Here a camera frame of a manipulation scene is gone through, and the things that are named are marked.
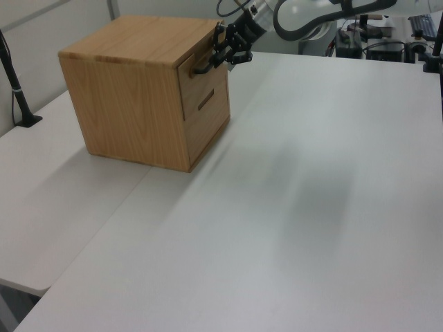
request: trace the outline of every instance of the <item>wooden box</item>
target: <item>wooden box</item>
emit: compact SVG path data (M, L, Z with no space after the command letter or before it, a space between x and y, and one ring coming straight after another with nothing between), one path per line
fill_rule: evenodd
M192 170L230 120L226 66L191 74L216 23L124 16L59 52L90 154Z

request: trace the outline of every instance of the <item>wooden cabinet top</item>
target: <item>wooden cabinet top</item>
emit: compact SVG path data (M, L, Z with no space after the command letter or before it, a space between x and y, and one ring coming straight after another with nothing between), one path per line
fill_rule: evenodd
M219 20L176 17L121 16L59 57L119 64L177 67L192 49L210 43Z

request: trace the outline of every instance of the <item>keyboard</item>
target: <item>keyboard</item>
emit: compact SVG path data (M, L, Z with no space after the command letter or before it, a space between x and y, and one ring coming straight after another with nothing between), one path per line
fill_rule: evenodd
M437 29L435 29L434 21L429 14L409 17L410 26L413 29L413 37L418 31L423 31L423 39L428 42L435 42L437 37Z

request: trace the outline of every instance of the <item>drawer front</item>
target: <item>drawer front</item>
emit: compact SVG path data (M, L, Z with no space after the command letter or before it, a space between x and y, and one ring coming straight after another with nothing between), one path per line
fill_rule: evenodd
M188 115L185 135L190 164L200 157L222 125L230 118L228 82L226 72L208 95L196 102L197 108Z
M195 55L191 55L178 67L183 119L187 120L198 113L211 98L220 82L226 81L227 69L224 64L211 69L204 75L191 75L196 64Z

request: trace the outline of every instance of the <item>white tabletop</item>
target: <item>white tabletop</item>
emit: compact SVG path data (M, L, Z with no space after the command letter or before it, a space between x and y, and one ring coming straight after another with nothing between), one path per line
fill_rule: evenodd
M0 284L43 295L150 167L90 156L69 94L0 138Z
M438 76L254 56L209 157L151 169L18 332L440 331Z

